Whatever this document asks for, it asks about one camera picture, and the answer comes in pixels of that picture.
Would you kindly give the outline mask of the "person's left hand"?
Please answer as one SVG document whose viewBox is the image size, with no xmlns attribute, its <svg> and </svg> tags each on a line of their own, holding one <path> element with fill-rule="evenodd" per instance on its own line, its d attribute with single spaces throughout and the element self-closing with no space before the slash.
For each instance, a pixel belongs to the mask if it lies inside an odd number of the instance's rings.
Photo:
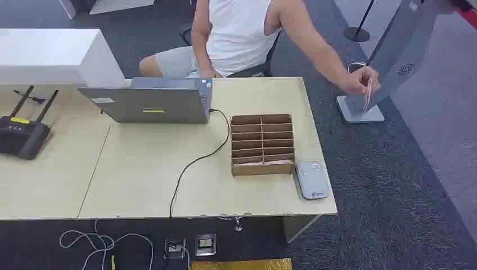
<svg viewBox="0 0 477 270">
<path fill-rule="evenodd" d="M 351 95 L 372 94 L 381 88 L 378 77 L 377 71 L 369 66 L 364 66 L 352 73 L 345 73 L 338 86 L 342 91 Z"/>
</svg>

